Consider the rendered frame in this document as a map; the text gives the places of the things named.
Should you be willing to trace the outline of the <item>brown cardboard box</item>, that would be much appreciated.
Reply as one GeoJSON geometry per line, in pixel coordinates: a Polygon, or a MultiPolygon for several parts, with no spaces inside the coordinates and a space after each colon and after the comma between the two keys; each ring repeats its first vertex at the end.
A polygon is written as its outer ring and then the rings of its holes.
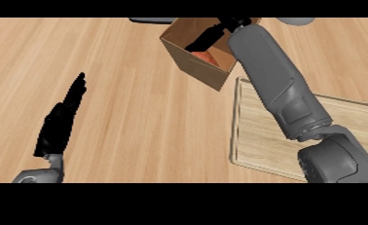
{"type": "Polygon", "coordinates": [[[177,18],[159,37],[181,72],[215,91],[221,89],[236,64],[227,46],[232,33],[224,30],[223,37],[205,51],[211,54],[218,65],[199,59],[184,50],[184,47],[193,42],[204,30],[218,23],[217,18],[177,18]]]}

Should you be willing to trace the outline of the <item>orange sweet potato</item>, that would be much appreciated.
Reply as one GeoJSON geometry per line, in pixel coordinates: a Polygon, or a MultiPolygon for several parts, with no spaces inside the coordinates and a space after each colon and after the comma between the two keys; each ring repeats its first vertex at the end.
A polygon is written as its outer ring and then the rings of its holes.
{"type": "Polygon", "coordinates": [[[218,65],[215,59],[212,58],[211,54],[208,52],[192,52],[192,54],[202,59],[204,61],[206,61],[208,63],[211,63],[212,65],[218,65]]]}

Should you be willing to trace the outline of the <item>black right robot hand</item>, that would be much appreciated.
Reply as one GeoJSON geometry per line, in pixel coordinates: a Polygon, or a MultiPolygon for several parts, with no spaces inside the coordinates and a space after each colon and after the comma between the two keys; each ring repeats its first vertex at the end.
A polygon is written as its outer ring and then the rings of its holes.
{"type": "Polygon", "coordinates": [[[193,42],[183,48],[187,52],[205,52],[224,35],[224,30],[233,33],[251,24],[249,18],[218,18],[220,23],[208,27],[193,42]]]}

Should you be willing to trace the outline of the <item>grey rounded object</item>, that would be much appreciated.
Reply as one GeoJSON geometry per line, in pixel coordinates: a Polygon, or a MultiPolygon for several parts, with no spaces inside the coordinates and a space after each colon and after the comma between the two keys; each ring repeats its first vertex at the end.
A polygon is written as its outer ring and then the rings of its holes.
{"type": "Polygon", "coordinates": [[[301,26],[307,25],[314,18],[279,18],[279,21],[288,25],[301,26]]]}

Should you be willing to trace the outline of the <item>dark grey flat object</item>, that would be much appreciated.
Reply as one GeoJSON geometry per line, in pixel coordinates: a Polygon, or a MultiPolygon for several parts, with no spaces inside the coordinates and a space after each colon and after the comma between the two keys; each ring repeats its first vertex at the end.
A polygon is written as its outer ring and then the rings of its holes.
{"type": "Polygon", "coordinates": [[[175,18],[128,18],[131,22],[150,24],[171,24],[175,18]]]}

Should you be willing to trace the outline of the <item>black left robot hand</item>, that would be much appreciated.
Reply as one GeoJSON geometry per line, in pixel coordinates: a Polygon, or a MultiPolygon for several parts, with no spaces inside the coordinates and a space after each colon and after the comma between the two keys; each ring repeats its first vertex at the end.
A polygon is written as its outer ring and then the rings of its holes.
{"type": "Polygon", "coordinates": [[[65,151],[72,132],[73,118],[85,92],[84,84],[84,73],[79,73],[63,101],[56,103],[44,118],[32,153],[34,157],[44,157],[48,154],[62,154],[65,151]]]}

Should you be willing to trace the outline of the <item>pale wooden tray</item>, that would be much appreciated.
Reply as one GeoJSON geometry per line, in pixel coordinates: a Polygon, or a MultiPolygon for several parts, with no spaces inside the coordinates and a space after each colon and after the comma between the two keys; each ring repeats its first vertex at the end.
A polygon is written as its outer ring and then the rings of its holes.
{"type": "MultiPolygon", "coordinates": [[[[368,103],[316,95],[334,123],[348,129],[368,151],[368,103]]],[[[316,140],[288,140],[252,85],[236,78],[230,161],[235,165],[305,181],[297,162],[297,151],[316,140]]]]}

